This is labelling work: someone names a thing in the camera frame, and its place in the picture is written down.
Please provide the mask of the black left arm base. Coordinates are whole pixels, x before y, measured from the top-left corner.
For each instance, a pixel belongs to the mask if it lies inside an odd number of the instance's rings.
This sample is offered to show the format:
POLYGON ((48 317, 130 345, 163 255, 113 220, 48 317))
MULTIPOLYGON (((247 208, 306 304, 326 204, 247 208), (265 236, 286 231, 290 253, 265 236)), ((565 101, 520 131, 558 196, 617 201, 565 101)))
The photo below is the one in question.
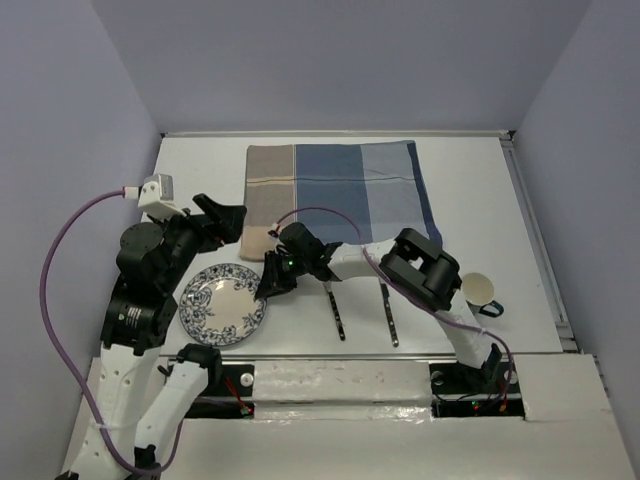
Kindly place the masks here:
POLYGON ((152 406, 162 419, 247 419, 254 414, 251 369, 228 369, 219 363, 176 361, 159 366, 164 383, 152 406))

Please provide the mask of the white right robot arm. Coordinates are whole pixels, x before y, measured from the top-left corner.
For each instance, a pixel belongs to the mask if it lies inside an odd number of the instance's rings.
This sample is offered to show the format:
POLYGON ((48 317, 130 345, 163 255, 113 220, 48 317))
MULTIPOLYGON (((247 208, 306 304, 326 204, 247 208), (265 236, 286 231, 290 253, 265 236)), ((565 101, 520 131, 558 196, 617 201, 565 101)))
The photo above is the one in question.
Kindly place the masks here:
POLYGON ((265 253, 255 298, 287 294, 305 275, 325 285, 376 277, 437 320, 456 355, 454 377, 468 390, 484 393, 497 384, 502 352, 496 336, 481 327, 469 307, 459 269, 442 247, 411 228, 393 239, 352 245, 324 243, 295 222, 265 253))

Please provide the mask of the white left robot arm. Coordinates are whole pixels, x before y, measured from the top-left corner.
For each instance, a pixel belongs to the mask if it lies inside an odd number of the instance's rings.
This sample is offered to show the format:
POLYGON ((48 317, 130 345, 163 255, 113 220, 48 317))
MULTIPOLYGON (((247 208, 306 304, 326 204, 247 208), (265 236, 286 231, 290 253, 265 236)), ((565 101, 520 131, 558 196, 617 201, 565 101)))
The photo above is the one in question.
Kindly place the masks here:
POLYGON ((197 254, 239 241, 247 209, 198 194, 200 213, 178 210, 123 232, 119 275, 100 334, 97 390, 83 391, 93 416, 64 479, 158 479, 177 450, 196 398, 221 383, 219 350, 188 344, 149 408, 149 378, 177 310, 176 287, 197 254))

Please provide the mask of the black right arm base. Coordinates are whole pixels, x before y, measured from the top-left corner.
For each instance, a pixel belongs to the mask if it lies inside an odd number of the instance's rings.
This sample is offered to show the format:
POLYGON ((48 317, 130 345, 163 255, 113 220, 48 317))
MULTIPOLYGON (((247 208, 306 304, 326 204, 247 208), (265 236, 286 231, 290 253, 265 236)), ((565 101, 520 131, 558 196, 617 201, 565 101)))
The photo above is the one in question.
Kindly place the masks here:
POLYGON ((488 384, 463 375, 457 362, 431 363, 431 413, 436 419, 525 417, 520 384, 515 368, 501 362, 497 377, 488 384))

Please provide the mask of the blue beige checked cloth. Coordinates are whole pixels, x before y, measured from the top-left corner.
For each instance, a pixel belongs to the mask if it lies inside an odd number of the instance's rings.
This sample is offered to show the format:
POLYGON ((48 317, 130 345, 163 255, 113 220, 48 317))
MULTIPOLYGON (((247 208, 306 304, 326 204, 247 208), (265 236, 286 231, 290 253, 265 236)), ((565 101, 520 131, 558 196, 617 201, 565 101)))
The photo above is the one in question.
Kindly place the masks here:
POLYGON ((371 243, 412 228, 443 243, 417 145, 251 145, 246 154, 247 215, 239 255, 261 261, 275 224, 303 223, 322 242, 371 243))

